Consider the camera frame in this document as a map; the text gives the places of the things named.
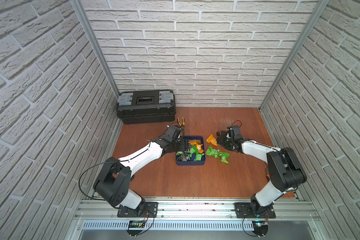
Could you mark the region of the green cookie packet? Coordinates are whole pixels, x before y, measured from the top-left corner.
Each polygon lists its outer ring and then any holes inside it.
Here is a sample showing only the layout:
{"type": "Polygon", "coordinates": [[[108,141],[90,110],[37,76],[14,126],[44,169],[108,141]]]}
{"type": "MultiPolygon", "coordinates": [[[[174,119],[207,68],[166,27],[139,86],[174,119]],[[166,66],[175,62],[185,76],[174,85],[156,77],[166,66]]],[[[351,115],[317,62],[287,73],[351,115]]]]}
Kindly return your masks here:
{"type": "Polygon", "coordinates": [[[220,152],[219,156],[220,156],[220,161],[222,163],[229,164],[229,161],[228,161],[228,158],[230,157],[229,153],[220,152]]]}
{"type": "Polygon", "coordinates": [[[211,146],[208,147],[205,154],[210,157],[218,158],[220,156],[220,150],[213,149],[211,146]]]}

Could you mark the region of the large orange cookie packet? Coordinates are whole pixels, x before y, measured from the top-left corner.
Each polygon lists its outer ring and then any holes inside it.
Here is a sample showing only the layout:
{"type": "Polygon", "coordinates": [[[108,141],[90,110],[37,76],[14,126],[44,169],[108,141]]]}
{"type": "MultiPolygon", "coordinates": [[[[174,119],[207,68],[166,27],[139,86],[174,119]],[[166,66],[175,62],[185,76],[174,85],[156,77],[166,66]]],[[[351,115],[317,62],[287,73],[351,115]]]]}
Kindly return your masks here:
{"type": "Polygon", "coordinates": [[[214,137],[213,134],[210,134],[210,135],[207,137],[206,142],[207,142],[208,144],[213,145],[213,146],[218,146],[218,145],[219,145],[217,139],[214,137]]]}

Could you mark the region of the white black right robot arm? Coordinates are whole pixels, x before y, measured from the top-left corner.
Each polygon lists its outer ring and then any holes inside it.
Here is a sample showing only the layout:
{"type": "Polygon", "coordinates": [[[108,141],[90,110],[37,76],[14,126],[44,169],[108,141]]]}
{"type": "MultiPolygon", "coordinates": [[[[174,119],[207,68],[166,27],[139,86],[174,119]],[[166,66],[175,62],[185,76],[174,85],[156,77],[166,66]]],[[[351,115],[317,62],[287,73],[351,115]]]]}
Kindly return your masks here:
{"type": "Polygon", "coordinates": [[[230,137],[227,131],[217,132],[217,142],[228,151],[253,156],[268,165],[270,180],[251,197],[248,210],[254,217],[261,216],[287,192],[297,190],[307,181],[307,175],[292,148],[276,148],[254,140],[230,137]]]}

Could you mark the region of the black checkered cookie packet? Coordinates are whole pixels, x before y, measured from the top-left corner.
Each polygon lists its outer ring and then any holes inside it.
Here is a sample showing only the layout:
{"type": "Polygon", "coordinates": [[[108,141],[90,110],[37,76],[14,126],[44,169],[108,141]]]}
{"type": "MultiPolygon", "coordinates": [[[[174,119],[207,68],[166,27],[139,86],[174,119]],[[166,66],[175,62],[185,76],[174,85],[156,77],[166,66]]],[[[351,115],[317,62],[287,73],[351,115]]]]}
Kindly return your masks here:
{"type": "Polygon", "coordinates": [[[183,152],[185,154],[188,154],[190,151],[190,144],[188,139],[186,139],[185,137],[181,139],[180,141],[180,147],[179,147],[179,152],[183,152]]]}

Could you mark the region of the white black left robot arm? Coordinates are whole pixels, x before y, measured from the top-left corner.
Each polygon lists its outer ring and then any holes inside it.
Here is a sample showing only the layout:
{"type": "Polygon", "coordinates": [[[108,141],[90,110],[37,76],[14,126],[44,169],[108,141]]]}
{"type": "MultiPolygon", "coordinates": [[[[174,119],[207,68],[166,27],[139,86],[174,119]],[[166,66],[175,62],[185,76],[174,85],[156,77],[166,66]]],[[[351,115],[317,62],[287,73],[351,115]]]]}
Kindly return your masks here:
{"type": "Polygon", "coordinates": [[[176,152],[184,136],[183,124],[169,125],[159,137],[142,149],[120,159],[108,158],[98,174],[93,189],[113,208],[132,210],[132,216],[151,213],[145,209],[145,199],[130,190],[132,176],[147,164],[167,153],[176,152]]]}

